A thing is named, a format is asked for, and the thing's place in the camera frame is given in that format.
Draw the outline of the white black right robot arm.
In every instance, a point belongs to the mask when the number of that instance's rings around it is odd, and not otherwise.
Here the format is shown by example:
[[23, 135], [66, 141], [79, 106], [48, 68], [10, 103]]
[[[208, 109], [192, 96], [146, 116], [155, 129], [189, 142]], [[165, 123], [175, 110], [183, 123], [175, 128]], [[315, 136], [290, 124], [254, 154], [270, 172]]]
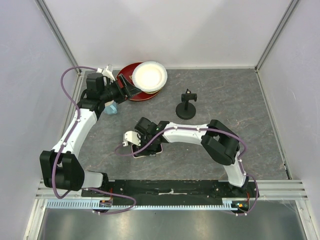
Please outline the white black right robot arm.
[[142, 117], [134, 127], [139, 143], [133, 144], [133, 156], [145, 157], [160, 153], [162, 144], [187, 143], [204, 148], [214, 162], [222, 165], [227, 174], [230, 193], [242, 196], [248, 187], [249, 177], [241, 164], [247, 150], [242, 139], [219, 120], [208, 124], [183, 125], [169, 121], [158, 124]]

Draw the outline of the black phone stand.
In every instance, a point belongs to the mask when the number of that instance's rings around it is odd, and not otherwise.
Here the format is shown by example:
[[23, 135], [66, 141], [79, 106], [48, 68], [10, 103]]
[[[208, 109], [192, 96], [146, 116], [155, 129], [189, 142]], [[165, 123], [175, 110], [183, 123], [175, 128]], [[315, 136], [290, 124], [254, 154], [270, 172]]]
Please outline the black phone stand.
[[196, 107], [190, 101], [197, 101], [198, 96], [188, 88], [181, 95], [181, 102], [176, 106], [175, 113], [182, 120], [190, 120], [196, 115]]

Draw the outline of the pink smartphone black screen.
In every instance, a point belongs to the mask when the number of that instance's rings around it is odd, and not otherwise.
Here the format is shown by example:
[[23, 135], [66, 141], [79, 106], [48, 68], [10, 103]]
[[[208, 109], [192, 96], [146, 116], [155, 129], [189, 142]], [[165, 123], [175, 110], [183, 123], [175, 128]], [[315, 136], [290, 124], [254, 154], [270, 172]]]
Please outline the pink smartphone black screen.
[[150, 146], [148, 146], [148, 148], [146, 148], [142, 152], [134, 154], [133, 158], [138, 159], [138, 158], [144, 158], [144, 157], [155, 157], [156, 155], [162, 152], [163, 152], [162, 144], [151, 144]]

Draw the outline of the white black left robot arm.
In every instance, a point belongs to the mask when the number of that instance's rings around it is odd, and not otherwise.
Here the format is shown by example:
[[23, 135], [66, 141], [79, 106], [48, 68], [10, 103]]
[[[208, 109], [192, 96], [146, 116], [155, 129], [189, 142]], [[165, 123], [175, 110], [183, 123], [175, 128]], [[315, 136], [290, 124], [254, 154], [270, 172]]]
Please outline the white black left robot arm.
[[78, 161], [82, 145], [105, 109], [105, 104], [117, 104], [141, 93], [127, 81], [123, 74], [111, 80], [102, 73], [90, 73], [86, 77], [86, 89], [76, 103], [76, 111], [66, 132], [52, 150], [44, 150], [39, 157], [44, 185], [53, 189], [55, 196], [62, 199], [58, 190], [79, 191], [92, 188], [99, 197], [106, 196], [110, 185], [104, 173], [85, 171]]

